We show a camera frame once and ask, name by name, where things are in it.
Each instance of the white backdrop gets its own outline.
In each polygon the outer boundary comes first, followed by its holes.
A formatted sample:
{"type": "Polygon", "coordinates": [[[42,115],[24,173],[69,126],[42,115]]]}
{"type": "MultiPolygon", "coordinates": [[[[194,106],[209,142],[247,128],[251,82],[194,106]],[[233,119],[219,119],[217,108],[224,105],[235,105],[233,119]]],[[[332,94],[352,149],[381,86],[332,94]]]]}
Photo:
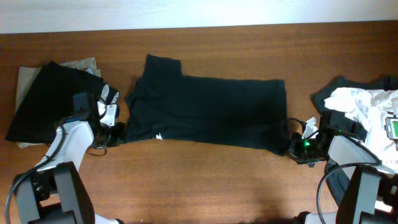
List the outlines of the white backdrop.
{"type": "Polygon", "coordinates": [[[0,33],[398,19],[398,0],[0,0],[0,33]]]}

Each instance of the beige cloth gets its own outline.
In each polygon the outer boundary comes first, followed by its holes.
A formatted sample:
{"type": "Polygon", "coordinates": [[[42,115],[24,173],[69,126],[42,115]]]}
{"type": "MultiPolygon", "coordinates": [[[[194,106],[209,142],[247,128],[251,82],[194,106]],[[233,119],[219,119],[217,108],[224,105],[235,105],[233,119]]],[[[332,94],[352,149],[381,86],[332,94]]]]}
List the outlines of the beige cloth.
{"type": "MultiPolygon", "coordinates": [[[[98,77],[101,77],[101,70],[97,69],[95,58],[85,58],[81,60],[76,60],[72,62],[65,62],[61,63],[60,65],[76,68],[79,70],[83,70],[98,77]]],[[[29,88],[32,86],[33,81],[35,80],[36,76],[39,74],[41,67],[39,68],[28,68],[28,67],[20,67],[18,71],[18,83],[17,83],[17,95],[16,95],[16,111],[18,110],[19,106],[24,100],[29,88]]],[[[36,145],[34,143],[27,143],[27,142],[17,142],[17,145],[21,148],[27,146],[36,145]]]]}

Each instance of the wooden table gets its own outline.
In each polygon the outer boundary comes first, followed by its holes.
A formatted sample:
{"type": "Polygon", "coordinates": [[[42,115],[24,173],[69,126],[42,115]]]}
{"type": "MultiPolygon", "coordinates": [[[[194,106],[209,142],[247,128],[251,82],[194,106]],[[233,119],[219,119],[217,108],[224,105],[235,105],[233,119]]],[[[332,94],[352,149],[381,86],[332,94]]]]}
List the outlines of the wooden table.
{"type": "MultiPolygon", "coordinates": [[[[105,82],[121,92],[119,121],[125,122],[123,97],[141,76],[146,54],[181,59],[183,73],[192,76],[284,79],[289,116],[319,118],[310,94],[333,77],[370,82],[398,73],[398,22],[0,35],[2,216],[11,180],[48,148],[19,149],[3,140],[15,113],[18,67],[95,57],[105,82]]],[[[255,149],[153,139],[112,148],[104,157],[87,155],[80,175],[95,211],[105,217],[237,223],[316,212],[324,166],[298,166],[255,149]]],[[[337,209],[327,187],[322,208],[337,209]]],[[[11,214],[18,219],[15,201],[11,214]]]]}

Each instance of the black long-sleeve garment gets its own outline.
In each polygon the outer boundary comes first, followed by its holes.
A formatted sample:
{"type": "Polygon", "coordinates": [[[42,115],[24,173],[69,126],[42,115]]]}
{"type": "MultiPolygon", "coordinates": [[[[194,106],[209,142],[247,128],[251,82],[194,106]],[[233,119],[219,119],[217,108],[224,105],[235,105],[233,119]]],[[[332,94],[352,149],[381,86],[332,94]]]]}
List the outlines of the black long-sleeve garment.
{"type": "Polygon", "coordinates": [[[283,80],[225,80],[181,73],[179,60],[147,56],[144,74],[126,101],[126,142],[179,139],[267,149],[283,155],[283,80]]]}

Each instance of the crumpled white fabric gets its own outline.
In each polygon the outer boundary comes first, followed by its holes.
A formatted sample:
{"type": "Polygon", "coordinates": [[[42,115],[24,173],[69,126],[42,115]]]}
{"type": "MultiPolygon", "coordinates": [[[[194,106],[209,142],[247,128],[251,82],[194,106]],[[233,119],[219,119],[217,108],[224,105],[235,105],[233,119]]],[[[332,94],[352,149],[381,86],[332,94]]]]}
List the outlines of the crumpled white fabric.
{"type": "Polygon", "coordinates": [[[383,160],[383,165],[398,172],[398,152],[394,141],[384,129],[387,112],[398,115],[398,90],[363,90],[337,88],[325,99],[325,107],[345,113],[353,121],[360,122],[368,131],[365,146],[383,160]]]}

